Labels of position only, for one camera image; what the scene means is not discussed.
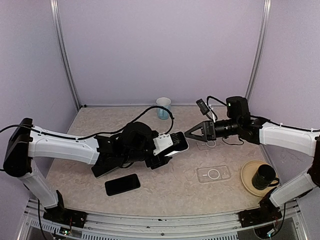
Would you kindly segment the silver-edged black smartphone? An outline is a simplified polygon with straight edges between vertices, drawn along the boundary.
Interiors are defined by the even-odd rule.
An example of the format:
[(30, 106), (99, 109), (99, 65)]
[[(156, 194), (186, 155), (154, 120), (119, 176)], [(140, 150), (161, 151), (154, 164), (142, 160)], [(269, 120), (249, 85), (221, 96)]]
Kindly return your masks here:
[(117, 168), (119, 168), (119, 166), (114, 164), (99, 164), (92, 166), (91, 171), (95, 178), (100, 178), (103, 175), (108, 174)]

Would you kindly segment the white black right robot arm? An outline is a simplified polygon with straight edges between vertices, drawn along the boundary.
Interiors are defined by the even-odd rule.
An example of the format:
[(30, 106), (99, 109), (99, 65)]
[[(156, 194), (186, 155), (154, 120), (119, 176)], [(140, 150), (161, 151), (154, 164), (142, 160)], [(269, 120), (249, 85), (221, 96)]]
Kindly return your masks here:
[(266, 203), (256, 210), (256, 218), (266, 222), (278, 207), (297, 197), (304, 196), (320, 185), (320, 132), (275, 123), (253, 116), (249, 111), (248, 100), (242, 96), (226, 99), (227, 120), (209, 119), (185, 132), (185, 137), (201, 142), (215, 141), (237, 135), (241, 140), (256, 145), (271, 145), (301, 152), (313, 158), (309, 169), (269, 192)]

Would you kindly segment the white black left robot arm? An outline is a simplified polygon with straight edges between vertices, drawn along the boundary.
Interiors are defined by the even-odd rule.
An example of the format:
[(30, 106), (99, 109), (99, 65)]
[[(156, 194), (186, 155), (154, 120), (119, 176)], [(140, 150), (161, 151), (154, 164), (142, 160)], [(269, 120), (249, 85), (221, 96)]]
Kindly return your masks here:
[(3, 162), (3, 170), (18, 178), (38, 198), (57, 221), (70, 218), (62, 195), (53, 190), (41, 174), (34, 158), (58, 158), (92, 166), (95, 177), (117, 168), (128, 168), (135, 162), (145, 162), (155, 169), (168, 163), (169, 153), (177, 142), (174, 134), (158, 133), (142, 123), (128, 123), (118, 133), (95, 133), (75, 136), (52, 132), (33, 125), (25, 118), (11, 135)]

